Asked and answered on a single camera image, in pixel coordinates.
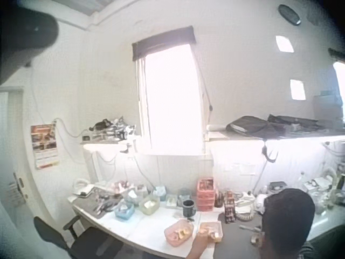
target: black mug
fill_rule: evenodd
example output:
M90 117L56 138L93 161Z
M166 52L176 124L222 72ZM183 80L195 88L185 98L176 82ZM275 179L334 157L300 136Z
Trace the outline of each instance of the black mug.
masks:
M196 213L196 208L193 200L183 201L182 208L184 217L193 217Z

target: man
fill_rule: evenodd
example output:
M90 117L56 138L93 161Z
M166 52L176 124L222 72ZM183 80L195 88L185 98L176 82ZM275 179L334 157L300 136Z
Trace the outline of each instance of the man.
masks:
M268 197L260 238L261 259L319 258L312 246L306 243L314 214L312 198L301 190L285 189ZM208 242L207 234L198 233L186 259L200 258Z

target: window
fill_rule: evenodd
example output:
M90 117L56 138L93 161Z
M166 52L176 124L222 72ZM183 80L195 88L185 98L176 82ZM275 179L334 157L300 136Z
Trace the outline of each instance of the window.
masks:
M290 40L284 36L276 36L275 40L280 51L293 53L293 47Z
M343 62L335 62L333 67L336 72L336 77L338 79L338 86L340 96L343 102L343 116L345 121L345 63Z
M190 45L149 54L138 65L142 131L152 151L200 154L201 94Z
M294 100L305 100L306 93L304 92L304 85L302 81L290 80L291 97Z

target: dark hair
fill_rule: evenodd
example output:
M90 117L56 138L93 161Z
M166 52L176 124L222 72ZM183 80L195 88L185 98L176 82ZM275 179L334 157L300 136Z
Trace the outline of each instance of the dark hair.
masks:
M315 204L298 189L285 189L266 198L263 231L278 255L297 253L313 224Z

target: door handle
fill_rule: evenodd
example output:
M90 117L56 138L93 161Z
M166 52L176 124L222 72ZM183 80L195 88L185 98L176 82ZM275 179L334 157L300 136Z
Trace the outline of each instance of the door handle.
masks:
M26 199L25 199L25 197L24 197L24 194L23 194L23 192L22 192L22 189L20 188L20 186L21 186L22 188L24 188L24 182L23 182L22 178L19 178L19 180L18 180L17 175L16 175L16 172L13 172L13 177L14 177L15 180L16 180L17 190L18 190L18 192L20 193L20 195L22 196L22 198L24 199L24 203L25 203L25 202L26 202Z

